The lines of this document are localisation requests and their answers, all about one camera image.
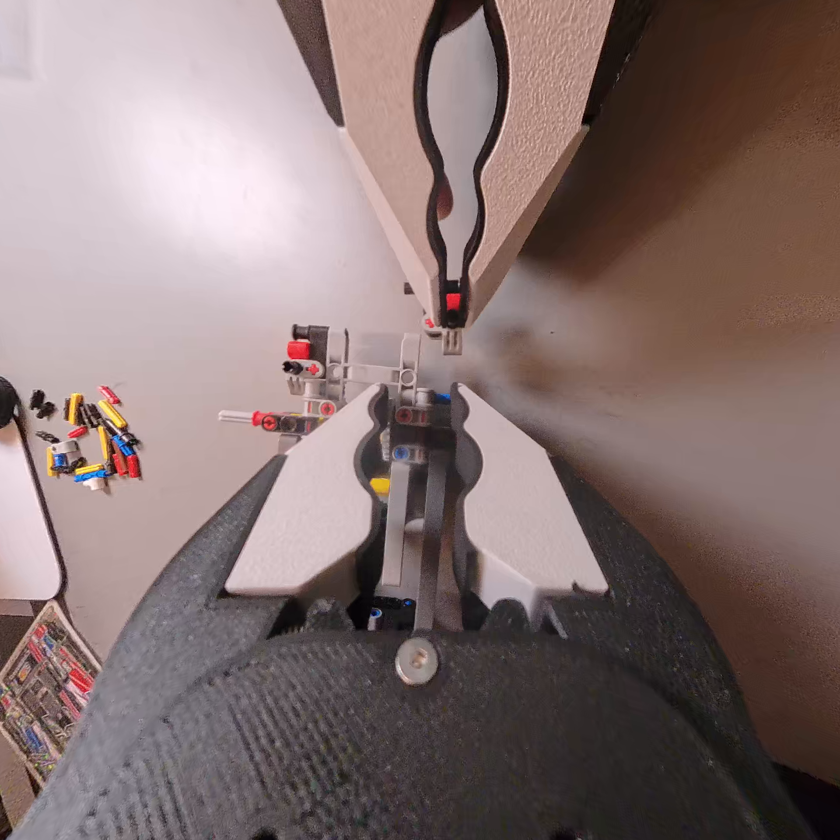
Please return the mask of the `lego car chassis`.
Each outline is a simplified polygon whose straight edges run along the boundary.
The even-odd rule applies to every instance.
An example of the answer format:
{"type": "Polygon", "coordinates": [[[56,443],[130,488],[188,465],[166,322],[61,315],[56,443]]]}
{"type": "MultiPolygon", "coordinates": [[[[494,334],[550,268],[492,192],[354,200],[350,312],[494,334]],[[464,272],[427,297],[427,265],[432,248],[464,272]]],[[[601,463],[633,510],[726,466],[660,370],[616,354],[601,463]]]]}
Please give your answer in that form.
{"type": "MultiPolygon", "coordinates": [[[[356,556],[360,593],[346,607],[358,627],[371,631],[410,629],[417,614],[429,621],[434,614],[445,452],[450,444],[449,396],[422,383],[421,352],[421,335],[406,332],[396,362],[358,362],[351,358],[346,329],[295,323],[281,369],[289,394],[299,400],[297,409],[219,415],[280,438],[278,474],[300,441],[370,385],[385,385],[388,403],[381,430],[362,454],[364,476],[378,500],[378,527],[356,556]]],[[[234,563],[276,477],[246,527],[234,563]]]]}

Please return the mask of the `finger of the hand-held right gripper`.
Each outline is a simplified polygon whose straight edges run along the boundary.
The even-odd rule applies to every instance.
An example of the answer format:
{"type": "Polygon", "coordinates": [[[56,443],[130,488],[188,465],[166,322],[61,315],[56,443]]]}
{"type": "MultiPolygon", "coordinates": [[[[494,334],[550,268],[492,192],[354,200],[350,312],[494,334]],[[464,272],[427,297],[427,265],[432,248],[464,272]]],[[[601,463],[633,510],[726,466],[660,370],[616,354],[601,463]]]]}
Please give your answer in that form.
{"type": "Polygon", "coordinates": [[[465,249],[472,327],[579,148],[613,1],[485,2],[497,115],[476,160],[479,211],[465,249]]]}
{"type": "Polygon", "coordinates": [[[436,322],[447,279],[436,216],[445,165],[427,82],[453,9],[453,2],[323,2],[345,149],[405,281],[436,322]]]}

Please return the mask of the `colourful sticker sheet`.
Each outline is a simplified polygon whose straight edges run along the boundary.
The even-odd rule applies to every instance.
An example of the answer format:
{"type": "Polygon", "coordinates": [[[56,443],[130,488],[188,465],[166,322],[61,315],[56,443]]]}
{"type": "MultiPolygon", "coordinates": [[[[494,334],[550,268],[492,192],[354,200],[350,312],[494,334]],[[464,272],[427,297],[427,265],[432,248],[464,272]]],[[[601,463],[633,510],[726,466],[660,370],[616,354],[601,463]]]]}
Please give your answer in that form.
{"type": "Polygon", "coordinates": [[[39,789],[78,730],[100,670],[57,600],[42,607],[2,667],[2,736],[39,789]]]}

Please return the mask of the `small red grey lego assembly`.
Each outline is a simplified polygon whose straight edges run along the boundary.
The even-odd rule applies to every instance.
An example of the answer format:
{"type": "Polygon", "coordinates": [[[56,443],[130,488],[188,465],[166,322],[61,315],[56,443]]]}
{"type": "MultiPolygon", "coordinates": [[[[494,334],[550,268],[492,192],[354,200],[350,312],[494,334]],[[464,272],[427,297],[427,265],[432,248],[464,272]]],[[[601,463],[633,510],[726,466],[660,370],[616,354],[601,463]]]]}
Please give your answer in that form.
{"type": "Polygon", "coordinates": [[[462,280],[447,279],[442,283],[441,322],[436,322],[424,312],[421,327],[427,338],[439,344],[443,355],[461,355],[464,330],[469,315],[467,284],[462,280]]]}

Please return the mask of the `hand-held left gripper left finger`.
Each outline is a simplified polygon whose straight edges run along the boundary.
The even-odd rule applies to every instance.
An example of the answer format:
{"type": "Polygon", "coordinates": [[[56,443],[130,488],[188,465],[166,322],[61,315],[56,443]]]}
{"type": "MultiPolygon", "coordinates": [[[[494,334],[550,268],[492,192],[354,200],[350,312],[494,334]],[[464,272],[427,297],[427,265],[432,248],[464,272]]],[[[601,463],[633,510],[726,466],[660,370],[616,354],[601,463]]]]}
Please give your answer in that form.
{"type": "Polygon", "coordinates": [[[362,454],[382,426],[388,393],[370,385],[294,446],[225,582],[242,596],[286,596],[349,606],[360,593],[356,556],[378,525],[362,454]]]}

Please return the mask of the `pile of loose lego pieces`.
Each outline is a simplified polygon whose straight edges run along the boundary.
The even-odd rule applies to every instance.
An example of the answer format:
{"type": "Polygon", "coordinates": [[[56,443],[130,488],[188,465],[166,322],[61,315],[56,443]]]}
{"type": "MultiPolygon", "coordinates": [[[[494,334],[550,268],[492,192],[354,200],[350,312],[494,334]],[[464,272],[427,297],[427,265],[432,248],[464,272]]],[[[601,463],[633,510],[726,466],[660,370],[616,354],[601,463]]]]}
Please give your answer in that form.
{"type": "Polygon", "coordinates": [[[60,403],[48,400],[44,391],[34,390],[28,410],[39,421],[59,417],[64,424],[60,434],[35,431],[45,448],[47,478],[65,478],[74,487],[102,496],[109,495],[115,483],[143,479],[143,444],[113,386],[98,385],[92,397],[71,392],[60,403]]]}

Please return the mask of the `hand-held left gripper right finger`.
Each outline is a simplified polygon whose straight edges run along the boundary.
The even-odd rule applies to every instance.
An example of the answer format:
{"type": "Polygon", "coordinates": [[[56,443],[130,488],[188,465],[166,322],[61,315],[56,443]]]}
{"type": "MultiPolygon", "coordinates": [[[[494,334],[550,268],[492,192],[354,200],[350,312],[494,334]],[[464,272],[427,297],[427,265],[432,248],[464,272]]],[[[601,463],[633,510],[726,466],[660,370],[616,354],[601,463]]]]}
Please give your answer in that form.
{"type": "Polygon", "coordinates": [[[462,383],[455,434],[453,565],[464,626],[478,606],[519,606],[538,629],[552,599],[603,596],[608,583],[547,451],[462,383]]]}

